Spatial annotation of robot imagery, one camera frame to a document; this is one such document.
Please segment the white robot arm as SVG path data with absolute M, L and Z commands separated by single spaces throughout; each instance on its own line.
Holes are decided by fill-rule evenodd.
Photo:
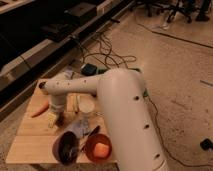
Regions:
M 73 80 L 45 83 L 50 108 L 60 113 L 69 93 L 95 94 L 120 171 L 170 171 L 143 98 L 142 74 L 125 68 Z

